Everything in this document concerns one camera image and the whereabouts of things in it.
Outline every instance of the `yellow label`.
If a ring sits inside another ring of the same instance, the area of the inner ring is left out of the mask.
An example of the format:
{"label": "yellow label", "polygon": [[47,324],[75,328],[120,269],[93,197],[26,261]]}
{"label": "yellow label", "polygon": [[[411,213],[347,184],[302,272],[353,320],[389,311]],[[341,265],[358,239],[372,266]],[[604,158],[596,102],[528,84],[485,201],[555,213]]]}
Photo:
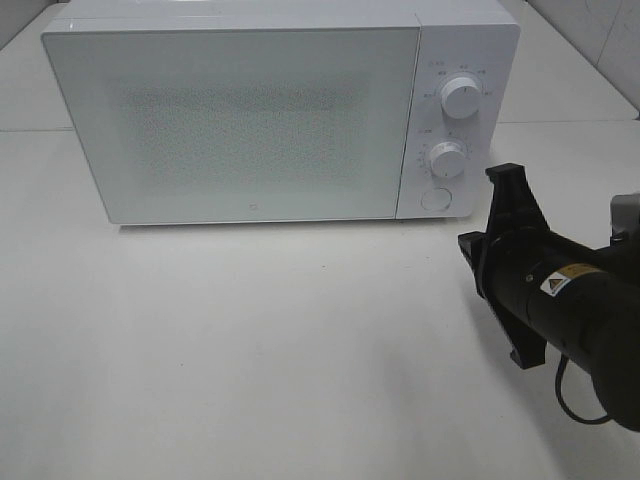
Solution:
{"label": "yellow label", "polygon": [[571,265],[567,265],[566,267],[562,267],[558,270],[558,273],[561,273],[567,278],[578,278],[582,275],[586,275],[587,273],[597,273],[601,272],[599,268],[594,267],[593,265],[589,265],[588,263],[572,263]]}
{"label": "yellow label", "polygon": [[540,290],[547,295],[555,297],[564,287],[569,285],[572,280],[588,273],[597,273],[601,271],[602,270],[599,268],[589,265],[588,263],[572,263],[571,265],[562,267],[549,275],[545,281],[542,282],[542,285],[540,285]]}

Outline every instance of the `microwave door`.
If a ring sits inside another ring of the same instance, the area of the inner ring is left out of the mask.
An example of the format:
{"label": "microwave door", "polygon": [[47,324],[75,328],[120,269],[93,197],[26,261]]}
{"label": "microwave door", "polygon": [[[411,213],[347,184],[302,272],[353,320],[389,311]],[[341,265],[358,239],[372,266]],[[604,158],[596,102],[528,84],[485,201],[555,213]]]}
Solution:
{"label": "microwave door", "polygon": [[393,218],[419,31],[51,35],[117,224]]}

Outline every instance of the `white wall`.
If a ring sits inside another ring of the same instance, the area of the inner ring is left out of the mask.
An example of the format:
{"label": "white wall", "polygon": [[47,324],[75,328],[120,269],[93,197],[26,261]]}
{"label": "white wall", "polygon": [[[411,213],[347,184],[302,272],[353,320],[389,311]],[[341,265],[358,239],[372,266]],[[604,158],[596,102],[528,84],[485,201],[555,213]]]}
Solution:
{"label": "white wall", "polygon": [[640,109],[640,0],[529,0]]}
{"label": "white wall", "polygon": [[0,48],[55,0],[0,0]]}

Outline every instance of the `black cable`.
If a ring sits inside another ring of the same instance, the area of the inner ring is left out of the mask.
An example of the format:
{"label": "black cable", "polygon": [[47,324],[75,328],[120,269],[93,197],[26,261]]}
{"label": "black cable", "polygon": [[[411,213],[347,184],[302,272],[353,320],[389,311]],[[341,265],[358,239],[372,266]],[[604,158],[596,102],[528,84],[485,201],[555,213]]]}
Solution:
{"label": "black cable", "polygon": [[556,372],[556,398],[558,399],[558,403],[564,413],[566,413],[572,420],[575,420],[578,423],[582,423],[584,425],[602,425],[603,423],[607,423],[611,420],[609,415],[604,415],[600,418],[594,418],[593,420],[589,420],[586,418],[579,417],[569,408],[569,406],[562,398],[562,379],[564,378],[564,372],[567,369],[567,363],[569,363],[569,358],[566,355],[562,355],[560,357],[560,363],[558,363],[558,371]]}

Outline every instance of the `microwave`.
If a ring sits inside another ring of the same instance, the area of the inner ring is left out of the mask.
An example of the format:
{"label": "microwave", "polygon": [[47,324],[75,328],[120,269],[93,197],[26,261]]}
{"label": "microwave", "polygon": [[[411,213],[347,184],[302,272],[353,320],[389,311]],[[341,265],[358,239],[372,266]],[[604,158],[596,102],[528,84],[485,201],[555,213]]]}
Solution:
{"label": "microwave", "polygon": [[112,223],[471,213],[496,0],[72,0],[42,42]]}

